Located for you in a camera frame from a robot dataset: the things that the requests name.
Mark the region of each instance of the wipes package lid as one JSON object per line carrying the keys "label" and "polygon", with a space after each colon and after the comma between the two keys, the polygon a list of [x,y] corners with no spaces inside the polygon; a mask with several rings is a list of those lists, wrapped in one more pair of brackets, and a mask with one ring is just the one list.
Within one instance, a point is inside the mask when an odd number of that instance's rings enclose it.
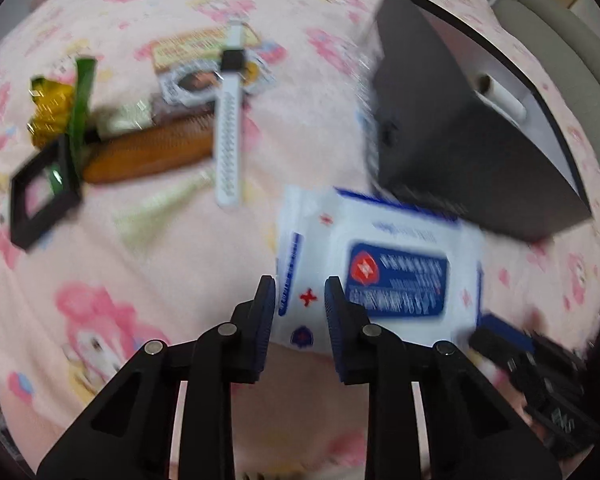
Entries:
{"label": "wipes package lid", "polygon": [[458,219],[357,193],[289,187],[270,340],[331,354],[324,282],[404,341],[459,342],[480,312],[483,236]]}

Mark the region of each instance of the cartoon print bedsheet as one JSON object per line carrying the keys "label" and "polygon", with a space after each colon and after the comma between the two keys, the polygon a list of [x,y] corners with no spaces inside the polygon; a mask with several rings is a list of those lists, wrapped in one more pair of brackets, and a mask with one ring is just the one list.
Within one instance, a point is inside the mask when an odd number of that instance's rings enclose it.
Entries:
{"label": "cartoon print bedsheet", "polygon": [[[285,184],[366,190],[349,56],[353,31],[379,0],[49,0],[0,44],[0,401],[35,469],[62,430],[148,339],[197,338],[275,272]],[[484,0],[432,0],[509,56],[538,86],[574,153],[594,219],[534,246],[488,236],[482,297],[517,325],[583,346],[600,307],[600,170],[539,63]],[[76,56],[98,58],[92,107],[158,89],[153,40],[240,12],[264,41],[277,79],[246,111],[245,201],[216,207],[211,190],[173,217],[146,254],[121,243],[113,216],[190,178],[86,187],[79,213],[25,254],[8,232],[8,176],[33,153],[29,78],[71,82]],[[42,200],[33,193],[31,200]],[[464,298],[477,301],[477,298]],[[238,471],[320,472],[360,466],[366,391],[341,386],[324,357],[273,347],[255,386],[234,391]],[[174,446],[173,463],[178,459]]]}

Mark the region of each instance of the black box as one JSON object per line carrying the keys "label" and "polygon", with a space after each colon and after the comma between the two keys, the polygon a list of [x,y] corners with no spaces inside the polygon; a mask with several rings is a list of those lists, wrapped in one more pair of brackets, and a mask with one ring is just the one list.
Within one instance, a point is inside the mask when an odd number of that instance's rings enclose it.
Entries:
{"label": "black box", "polygon": [[[544,99],[467,24],[429,0],[383,0],[361,52],[375,119],[366,158],[379,189],[528,242],[590,218]],[[480,94],[486,75],[523,105],[523,119]]]}

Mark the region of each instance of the light green tassel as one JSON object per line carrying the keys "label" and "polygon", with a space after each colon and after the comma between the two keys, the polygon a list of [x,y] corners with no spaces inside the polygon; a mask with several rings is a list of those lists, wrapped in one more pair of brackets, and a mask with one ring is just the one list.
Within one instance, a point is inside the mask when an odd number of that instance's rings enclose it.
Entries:
{"label": "light green tassel", "polygon": [[213,187],[214,170],[203,170],[195,177],[167,191],[143,200],[138,206],[114,216],[122,243],[132,251],[145,251],[164,230],[173,215],[200,190]]}

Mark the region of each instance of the white cardboard roll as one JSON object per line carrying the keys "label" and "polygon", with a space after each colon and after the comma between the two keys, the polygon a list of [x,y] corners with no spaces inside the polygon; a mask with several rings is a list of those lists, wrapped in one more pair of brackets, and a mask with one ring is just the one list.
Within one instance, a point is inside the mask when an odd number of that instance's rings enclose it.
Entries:
{"label": "white cardboard roll", "polygon": [[525,122],[526,108],[489,74],[483,74],[478,78],[478,92],[501,108],[518,124]]}

